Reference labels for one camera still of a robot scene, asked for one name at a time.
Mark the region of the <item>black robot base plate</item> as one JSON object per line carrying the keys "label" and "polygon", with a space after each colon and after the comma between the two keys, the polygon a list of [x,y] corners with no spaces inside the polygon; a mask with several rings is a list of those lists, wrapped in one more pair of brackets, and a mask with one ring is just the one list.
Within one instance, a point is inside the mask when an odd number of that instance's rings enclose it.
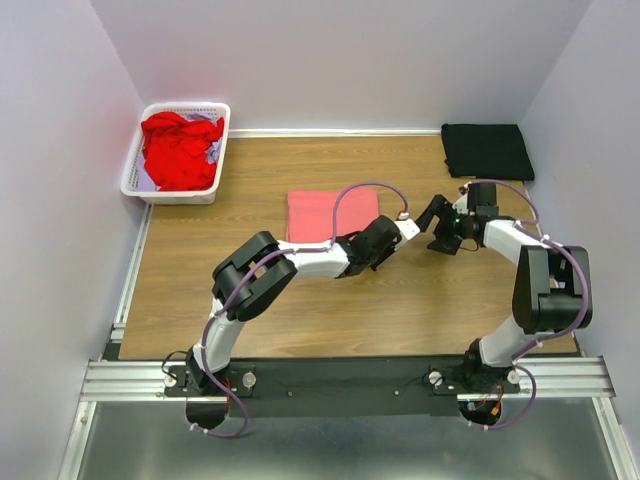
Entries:
{"label": "black robot base plate", "polygon": [[207,376],[193,357],[163,365],[164,394],[186,400],[189,422],[228,417],[430,415],[493,426],[529,374],[475,357],[399,356],[235,359]]}

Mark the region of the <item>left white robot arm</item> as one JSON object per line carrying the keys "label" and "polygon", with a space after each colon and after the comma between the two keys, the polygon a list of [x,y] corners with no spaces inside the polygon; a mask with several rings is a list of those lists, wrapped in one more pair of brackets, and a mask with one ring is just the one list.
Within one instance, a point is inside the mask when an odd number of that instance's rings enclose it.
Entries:
{"label": "left white robot arm", "polygon": [[214,393],[244,324],[263,314],[292,281],[375,270],[419,232],[404,213],[398,220],[381,215],[362,231],[320,243],[278,241],[268,231],[255,234],[213,272],[209,320],[187,353],[188,384],[201,395]]}

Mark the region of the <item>pink t shirt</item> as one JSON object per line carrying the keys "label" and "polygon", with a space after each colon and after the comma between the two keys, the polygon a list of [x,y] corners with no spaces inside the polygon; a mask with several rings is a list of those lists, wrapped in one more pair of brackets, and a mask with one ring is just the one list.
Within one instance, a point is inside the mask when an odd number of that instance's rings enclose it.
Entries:
{"label": "pink t shirt", "polygon": [[[333,208],[339,195],[339,191],[290,191],[285,240],[291,243],[329,240],[333,231]],[[378,215],[377,192],[369,187],[357,187],[347,192],[339,203],[337,235],[361,231]]]}

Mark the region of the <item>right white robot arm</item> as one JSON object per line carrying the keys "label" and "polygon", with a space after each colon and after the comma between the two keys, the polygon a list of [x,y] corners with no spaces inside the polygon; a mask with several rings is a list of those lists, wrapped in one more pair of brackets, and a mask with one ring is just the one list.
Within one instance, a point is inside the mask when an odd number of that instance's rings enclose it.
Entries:
{"label": "right white robot arm", "polygon": [[418,217],[422,231],[434,230],[432,251],[454,255],[472,240],[516,267],[509,317],[493,333],[475,340],[460,364],[444,369],[441,380],[465,391],[488,391],[516,362],[544,342],[585,328],[592,319],[589,257],[585,248],[564,246],[531,231],[538,220],[500,213],[498,180],[471,180],[457,201],[433,197]]}

